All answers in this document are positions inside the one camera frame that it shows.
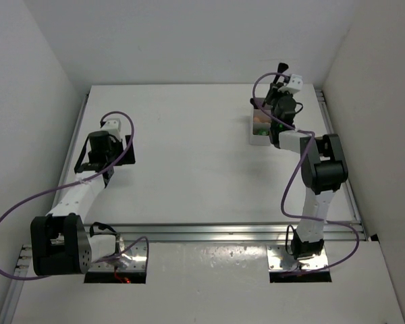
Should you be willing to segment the black brush pink handle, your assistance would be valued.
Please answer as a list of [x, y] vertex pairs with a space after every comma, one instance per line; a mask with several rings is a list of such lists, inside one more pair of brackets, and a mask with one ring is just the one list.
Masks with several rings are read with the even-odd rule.
[[264, 105], [264, 98], [260, 98], [260, 97], [257, 97], [257, 98], [251, 98], [250, 99], [250, 104], [254, 107], [254, 109], [260, 109], [260, 108], [263, 108], [265, 105]]

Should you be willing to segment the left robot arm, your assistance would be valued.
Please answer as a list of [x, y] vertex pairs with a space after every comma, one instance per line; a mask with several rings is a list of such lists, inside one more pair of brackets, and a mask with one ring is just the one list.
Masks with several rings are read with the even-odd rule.
[[30, 224], [32, 262], [38, 276], [85, 274], [101, 259], [119, 251], [117, 232], [88, 232], [84, 220], [114, 168], [136, 162], [131, 135], [91, 132], [74, 167], [75, 183], [47, 215]]

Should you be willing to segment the large black makeup brush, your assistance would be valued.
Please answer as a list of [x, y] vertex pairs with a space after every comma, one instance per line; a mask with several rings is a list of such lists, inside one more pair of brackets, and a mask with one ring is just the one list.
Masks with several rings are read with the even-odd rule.
[[289, 65], [284, 62], [279, 62], [277, 66], [277, 75], [273, 79], [273, 83], [277, 84], [278, 80], [281, 78], [281, 75], [289, 69]]

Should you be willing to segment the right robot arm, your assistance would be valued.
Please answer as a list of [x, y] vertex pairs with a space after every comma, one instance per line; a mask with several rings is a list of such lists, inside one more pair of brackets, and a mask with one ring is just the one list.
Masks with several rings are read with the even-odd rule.
[[300, 174], [306, 187], [302, 218], [293, 230], [286, 251], [295, 259], [307, 259], [321, 254], [324, 245], [323, 222], [335, 193], [348, 179], [348, 167], [340, 137], [325, 134], [315, 139], [310, 134], [292, 130], [298, 114], [298, 102], [286, 83], [271, 83], [263, 100], [276, 117], [269, 128], [271, 144], [278, 149], [300, 155]]

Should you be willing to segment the green tube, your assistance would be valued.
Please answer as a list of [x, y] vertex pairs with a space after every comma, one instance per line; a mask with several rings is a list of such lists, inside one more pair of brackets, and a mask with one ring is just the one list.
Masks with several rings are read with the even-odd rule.
[[256, 135], [257, 136], [268, 136], [269, 135], [269, 131], [266, 129], [258, 129], [256, 131]]

